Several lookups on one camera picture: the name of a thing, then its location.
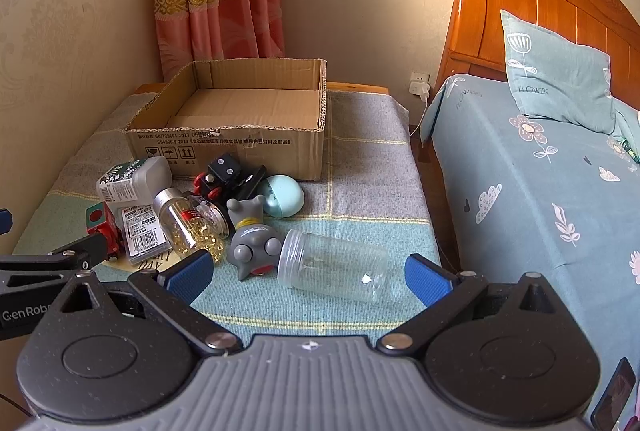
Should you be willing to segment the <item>glass jar of gold capsules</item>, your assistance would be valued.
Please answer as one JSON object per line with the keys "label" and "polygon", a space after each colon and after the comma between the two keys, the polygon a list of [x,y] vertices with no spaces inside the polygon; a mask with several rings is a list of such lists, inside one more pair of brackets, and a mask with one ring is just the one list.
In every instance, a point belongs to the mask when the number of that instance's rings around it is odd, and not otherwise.
{"label": "glass jar of gold capsules", "polygon": [[207,251],[215,263],[224,257],[224,240],[209,219],[203,217],[177,188],[165,188],[154,198],[152,208],[172,250],[186,258]]}

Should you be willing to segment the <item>clear labelled card case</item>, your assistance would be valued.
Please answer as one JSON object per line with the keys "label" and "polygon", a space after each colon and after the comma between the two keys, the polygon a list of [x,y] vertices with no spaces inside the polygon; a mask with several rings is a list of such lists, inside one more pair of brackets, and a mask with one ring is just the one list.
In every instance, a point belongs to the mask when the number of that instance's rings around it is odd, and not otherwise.
{"label": "clear labelled card case", "polygon": [[120,214],[125,251],[130,265],[138,265],[170,250],[170,243],[152,206],[130,206],[121,209]]}

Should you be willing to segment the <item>grey animal figurine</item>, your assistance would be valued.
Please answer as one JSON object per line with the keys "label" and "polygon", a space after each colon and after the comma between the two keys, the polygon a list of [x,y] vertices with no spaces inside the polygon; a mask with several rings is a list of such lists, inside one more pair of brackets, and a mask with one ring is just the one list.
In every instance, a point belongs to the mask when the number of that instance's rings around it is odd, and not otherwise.
{"label": "grey animal figurine", "polygon": [[239,281],[250,275],[264,275],[278,266],[284,237],[264,222],[265,197],[227,202],[235,232],[227,251],[227,261],[238,272]]}

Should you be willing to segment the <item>red toy train car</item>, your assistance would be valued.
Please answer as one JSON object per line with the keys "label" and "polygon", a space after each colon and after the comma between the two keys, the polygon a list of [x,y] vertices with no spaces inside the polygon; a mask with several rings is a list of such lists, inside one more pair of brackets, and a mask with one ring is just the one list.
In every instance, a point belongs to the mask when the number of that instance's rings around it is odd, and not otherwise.
{"label": "red toy train car", "polygon": [[107,260],[115,262],[122,250],[122,233],[116,225],[115,217],[105,202],[99,202],[86,209],[86,229],[89,235],[100,233],[107,242]]}

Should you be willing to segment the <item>white cotton swab container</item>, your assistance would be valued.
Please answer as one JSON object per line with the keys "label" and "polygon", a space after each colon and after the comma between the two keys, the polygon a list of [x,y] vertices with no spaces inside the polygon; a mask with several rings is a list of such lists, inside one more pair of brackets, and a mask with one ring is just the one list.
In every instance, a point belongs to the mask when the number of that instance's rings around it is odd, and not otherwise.
{"label": "white cotton swab container", "polygon": [[149,206],[172,175],[165,157],[152,157],[115,164],[96,181],[96,192],[110,208]]}

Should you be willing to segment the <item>black digital timer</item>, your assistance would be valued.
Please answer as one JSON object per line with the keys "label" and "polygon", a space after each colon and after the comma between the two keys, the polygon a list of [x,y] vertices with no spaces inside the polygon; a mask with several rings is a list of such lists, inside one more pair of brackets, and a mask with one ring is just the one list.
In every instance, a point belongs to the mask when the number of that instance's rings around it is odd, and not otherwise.
{"label": "black digital timer", "polygon": [[232,198],[238,201],[254,198],[257,195],[258,186],[265,180],[266,175],[267,169],[265,165],[258,166],[258,168],[248,173],[246,177],[242,178]]}

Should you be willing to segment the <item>black toy train car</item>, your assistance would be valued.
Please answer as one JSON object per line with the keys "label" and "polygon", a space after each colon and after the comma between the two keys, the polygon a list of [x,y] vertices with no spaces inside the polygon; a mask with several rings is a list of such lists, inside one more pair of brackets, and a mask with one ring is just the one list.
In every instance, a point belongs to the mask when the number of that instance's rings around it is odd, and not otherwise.
{"label": "black toy train car", "polygon": [[194,194],[211,202],[226,202],[234,196],[241,178],[239,162],[231,154],[221,154],[193,181]]}

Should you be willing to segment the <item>clear plastic jar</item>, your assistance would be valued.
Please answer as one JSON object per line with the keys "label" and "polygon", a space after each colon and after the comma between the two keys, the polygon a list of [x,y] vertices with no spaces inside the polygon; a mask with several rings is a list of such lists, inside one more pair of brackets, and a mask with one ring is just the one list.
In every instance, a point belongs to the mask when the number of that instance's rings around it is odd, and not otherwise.
{"label": "clear plastic jar", "polygon": [[277,278],[288,289],[376,302],[385,292],[388,263],[381,247],[291,229],[282,245]]}

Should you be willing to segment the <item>mint green egg toy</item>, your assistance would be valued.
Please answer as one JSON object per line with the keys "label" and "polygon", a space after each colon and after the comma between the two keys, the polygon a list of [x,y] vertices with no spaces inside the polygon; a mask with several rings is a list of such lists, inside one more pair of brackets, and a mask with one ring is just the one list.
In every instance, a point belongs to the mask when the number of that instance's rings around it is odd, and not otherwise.
{"label": "mint green egg toy", "polygon": [[294,217],[305,203],[304,191],[299,183],[281,174],[265,178],[258,186],[258,194],[265,197],[264,211],[278,219]]}

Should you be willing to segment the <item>checked table cloth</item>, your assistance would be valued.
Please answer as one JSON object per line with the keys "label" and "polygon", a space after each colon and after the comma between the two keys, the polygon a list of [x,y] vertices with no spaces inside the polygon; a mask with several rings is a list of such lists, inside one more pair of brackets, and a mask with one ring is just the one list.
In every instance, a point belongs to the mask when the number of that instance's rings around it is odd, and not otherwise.
{"label": "checked table cloth", "polygon": [[[15,253],[44,253],[85,236],[86,210],[98,200],[96,180],[130,160],[124,128],[152,97],[126,98],[67,161]],[[320,180],[303,184],[305,204],[296,217],[273,224],[283,232],[300,229],[386,249],[387,298],[368,303],[311,295],[280,287],[274,274],[238,281],[234,267],[221,263],[193,306],[243,341],[255,333],[377,340],[423,309],[405,285],[405,261],[411,253],[432,261],[439,255],[408,139],[408,112],[385,94],[330,92],[326,103]]]}

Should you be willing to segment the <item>blue floral bed sheet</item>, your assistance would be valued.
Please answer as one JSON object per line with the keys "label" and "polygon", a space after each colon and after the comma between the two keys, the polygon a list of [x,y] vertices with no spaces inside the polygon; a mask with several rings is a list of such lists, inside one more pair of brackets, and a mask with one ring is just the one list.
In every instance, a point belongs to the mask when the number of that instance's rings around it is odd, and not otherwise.
{"label": "blue floral bed sheet", "polygon": [[617,138],[530,119],[508,84],[462,74],[421,126],[442,169],[460,261],[496,283],[544,275],[608,381],[639,362],[639,167]]}

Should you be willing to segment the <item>open cardboard box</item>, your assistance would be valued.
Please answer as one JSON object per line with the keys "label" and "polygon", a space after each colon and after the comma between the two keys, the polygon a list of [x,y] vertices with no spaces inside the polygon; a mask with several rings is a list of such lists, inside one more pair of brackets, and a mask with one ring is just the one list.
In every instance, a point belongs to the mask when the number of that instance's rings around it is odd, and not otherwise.
{"label": "open cardboard box", "polygon": [[127,124],[136,158],[165,157],[185,180],[222,154],[245,168],[319,180],[326,129],[326,61],[193,61]]}

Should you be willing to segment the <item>wooden bedside table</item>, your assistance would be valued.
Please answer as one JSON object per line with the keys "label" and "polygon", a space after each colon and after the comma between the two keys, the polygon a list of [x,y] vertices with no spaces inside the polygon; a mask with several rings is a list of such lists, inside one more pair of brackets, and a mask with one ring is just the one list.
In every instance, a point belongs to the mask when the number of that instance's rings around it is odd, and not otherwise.
{"label": "wooden bedside table", "polygon": [[[166,86],[165,83],[148,83],[140,85],[134,94],[157,94],[163,90]],[[333,92],[352,92],[352,93],[372,93],[388,95],[390,92],[384,86],[371,85],[371,84],[356,84],[347,82],[328,82],[326,89]]]}

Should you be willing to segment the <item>light blue pillow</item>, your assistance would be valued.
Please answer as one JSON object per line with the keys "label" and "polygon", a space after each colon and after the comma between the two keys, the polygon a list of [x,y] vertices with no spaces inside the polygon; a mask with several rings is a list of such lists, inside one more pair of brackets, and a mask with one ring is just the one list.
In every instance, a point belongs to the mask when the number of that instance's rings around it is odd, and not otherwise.
{"label": "light blue pillow", "polygon": [[611,134],[610,56],[502,10],[506,77],[521,114]]}

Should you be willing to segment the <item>wooden bed headboard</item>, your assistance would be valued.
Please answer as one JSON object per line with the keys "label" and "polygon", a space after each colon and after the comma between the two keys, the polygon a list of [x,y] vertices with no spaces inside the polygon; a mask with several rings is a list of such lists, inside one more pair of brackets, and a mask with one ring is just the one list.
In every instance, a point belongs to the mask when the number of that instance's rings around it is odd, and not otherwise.
{"label": "wooden bed headboard", "polygon": [[454,0],[438,84],[457,73],[504,79],[502,10],[607,53],[613,95],[639,105],[639,24],[621,0]]}

